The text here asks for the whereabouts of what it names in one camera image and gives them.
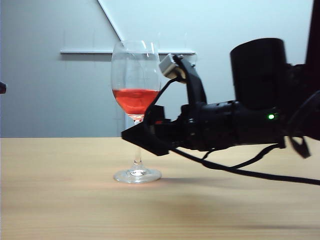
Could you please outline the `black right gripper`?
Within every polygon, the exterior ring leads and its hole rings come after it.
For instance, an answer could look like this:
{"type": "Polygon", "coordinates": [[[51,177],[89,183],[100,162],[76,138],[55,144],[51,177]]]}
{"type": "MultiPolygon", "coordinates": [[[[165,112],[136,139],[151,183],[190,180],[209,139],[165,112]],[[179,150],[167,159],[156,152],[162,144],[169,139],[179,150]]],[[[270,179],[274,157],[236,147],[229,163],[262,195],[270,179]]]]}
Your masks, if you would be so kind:
{"type": "Polygon", "coordinates": [[[152,125],[138,123],[122,131],[121,138],[156,156],[167,155],[178,147],[198,151],[226,149],[237,143],[236,106],[233,100],[200,104],[197,108],[185,104],[178,118],[168,122],[164,121],[164,107],[153,105],[149,114],[152,125]]]}

